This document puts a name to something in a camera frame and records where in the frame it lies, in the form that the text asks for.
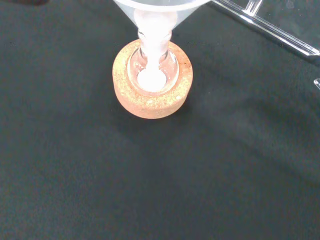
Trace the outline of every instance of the funnel stem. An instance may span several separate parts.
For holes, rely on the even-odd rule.
[[[140,49],[147,60],[145,68],[159,70],[160,59],[168,52],[172,32],[170,31],[166,36],[159,38],[155,35],[146,37],[141,31],[138,31],[138,36],[141,40]]]

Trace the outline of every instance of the cork stand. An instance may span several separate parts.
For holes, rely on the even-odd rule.
[[[167,117],[176,112],[187,98],[193,80],[191,62],[180,47],[169,42],[168,48],[175,54],[179,64],[178,79],[175,85],[162,95],[143,95],[132,85],[127,73],[128,60],[139,46],[139,39],[127,44],[114,60],[112,77],[115,95],[128,112],[140,118]]]

